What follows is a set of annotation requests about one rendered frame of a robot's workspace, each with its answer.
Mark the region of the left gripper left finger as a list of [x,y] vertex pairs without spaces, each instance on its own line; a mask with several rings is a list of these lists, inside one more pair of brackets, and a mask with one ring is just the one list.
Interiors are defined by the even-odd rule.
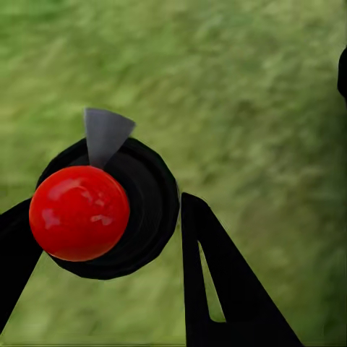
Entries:
[[0,333],[43,253],[30,227],[30,203],[25,200],[0,215]]

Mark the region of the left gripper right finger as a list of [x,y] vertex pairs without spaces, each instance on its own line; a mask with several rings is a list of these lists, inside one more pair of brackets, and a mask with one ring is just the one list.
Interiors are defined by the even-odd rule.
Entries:
[[[203,199],[181,193],[187,347],[303,347]],[[200,241],[226,322],[210,320]]]

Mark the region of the pesticide atomizer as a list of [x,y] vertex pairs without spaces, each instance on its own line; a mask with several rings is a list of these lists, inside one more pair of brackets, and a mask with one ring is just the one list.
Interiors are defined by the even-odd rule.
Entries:
[[82,111],[86,136],[39,178],[30,227],[66,270],[111,280],[160,255],[175,233],[181,194],[160,155],[129,138],[135,121],[106,109]]

